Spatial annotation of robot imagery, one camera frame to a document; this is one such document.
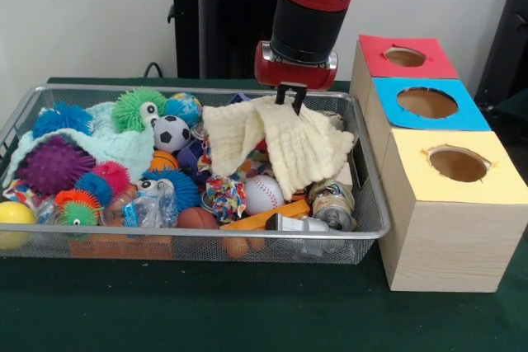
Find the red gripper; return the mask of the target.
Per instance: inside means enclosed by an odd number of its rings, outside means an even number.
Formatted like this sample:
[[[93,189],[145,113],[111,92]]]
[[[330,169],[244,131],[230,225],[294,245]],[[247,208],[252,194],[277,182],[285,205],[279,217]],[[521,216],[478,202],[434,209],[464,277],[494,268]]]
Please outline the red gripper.
[[[328,90],[337,75],[337,66],[338,57],[335,51],[330,53],[326,61],[316,64],[294,63],[283,59],[273,51],[269,41],[259,41],[255,51],[255,78],[262,85],[277,87],[277,105],[285,103],[285,94],[288,91],[287,87],[280,86],[303,87],[295,88],[292,108],[297,115],[306,97],[306,89]]]

